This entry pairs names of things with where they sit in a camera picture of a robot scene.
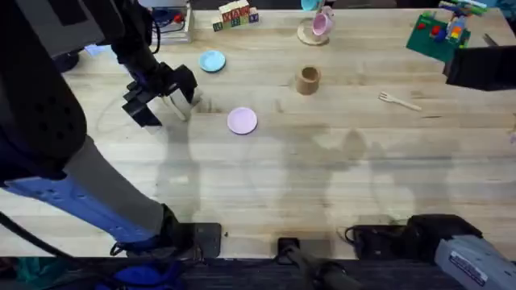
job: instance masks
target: pink teacup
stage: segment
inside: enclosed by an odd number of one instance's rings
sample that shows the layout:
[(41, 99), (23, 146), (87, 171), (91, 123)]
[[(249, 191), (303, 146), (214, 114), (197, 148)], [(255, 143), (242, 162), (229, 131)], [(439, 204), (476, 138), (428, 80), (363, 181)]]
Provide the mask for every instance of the pink teacup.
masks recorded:
[(317, 13), (314, 18), (312, 29), (316, 36), (328, 34), (333, 27), (333, 10), (329, 6), (322, 8), (321, 13)]

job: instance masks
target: fork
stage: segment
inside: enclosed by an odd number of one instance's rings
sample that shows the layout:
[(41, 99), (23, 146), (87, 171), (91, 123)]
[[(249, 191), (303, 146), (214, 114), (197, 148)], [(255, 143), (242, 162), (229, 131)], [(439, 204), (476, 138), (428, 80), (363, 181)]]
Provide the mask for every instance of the fork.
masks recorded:
[(380, 95), (378, 95), (378, 98), (381, 99), (383, 102), (392, 102), (392, 103), (395, 103), (398, 105), (402, 105), (405, 108), (409, 108), (411, 110), (417, 110), (418, 112), (420, 112), (422, 110), (420, 106), (416, 106), (414, 104), (410, 104), (407, 101), (400, 100), (397, 97), (393, 97), (386, 92), (380, 92)]

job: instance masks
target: blue plate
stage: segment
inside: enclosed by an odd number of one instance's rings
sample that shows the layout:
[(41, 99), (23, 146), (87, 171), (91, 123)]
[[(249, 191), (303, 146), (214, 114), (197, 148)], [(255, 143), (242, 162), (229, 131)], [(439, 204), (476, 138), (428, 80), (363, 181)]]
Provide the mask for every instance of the blue plate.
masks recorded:
[(301, 7), (304, 11), (312, 11), (317, 8), (318, 3), (318, 0), (301, 0)]
[(202, 70), (209, 73), (215, 73), (221, 70), (226, 64), (226, 57), (218, 51), (207, 51), (201, 54), (199, 65)]

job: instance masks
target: wooden blocks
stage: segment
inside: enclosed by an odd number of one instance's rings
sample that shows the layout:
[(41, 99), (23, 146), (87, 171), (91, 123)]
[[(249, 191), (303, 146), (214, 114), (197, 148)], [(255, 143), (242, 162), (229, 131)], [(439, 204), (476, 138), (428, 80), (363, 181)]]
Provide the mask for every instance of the wooden blocks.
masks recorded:
[(223, 22), (230, 22), (231, 21), (231, 10), (227, 5), (220, 6), (218, 8), (218, 12), (220, 12), (221, 16), (223, 17)]
[(240, 25), (240, 17), (233, 18), (231, 20), (231, 27), (239, 26)]
[(240, 17), (249, 15), (249, 2), (248, 0), (237, 1), (240, 8)]
[(223, 27), (223, 19), (221, 16), (214, 17), (211, 19), (211, 25), (213, 25), (213, 31), (221, 31)]
[(256, 7), (252, 7), (249, 10), (249, 23), (257, 23), (260, 20), (258, 17), (258, 10)]
[(215, 32), (259, 21), (258, 10), (255, 7), (250, 7), (248, 0), (230, 2), (219, 7), (218, 12), (220, 16), (212, 20)]

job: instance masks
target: wooden cup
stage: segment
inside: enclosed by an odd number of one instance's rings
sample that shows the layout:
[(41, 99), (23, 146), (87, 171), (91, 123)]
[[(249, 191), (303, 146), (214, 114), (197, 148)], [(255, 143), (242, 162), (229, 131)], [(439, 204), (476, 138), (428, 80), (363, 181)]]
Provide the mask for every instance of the wooden cup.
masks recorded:
[(296, 90), (303, 95), (311, 95), (319, 88), (321, 72), (314, 66), (306, 66), (296, 74)]

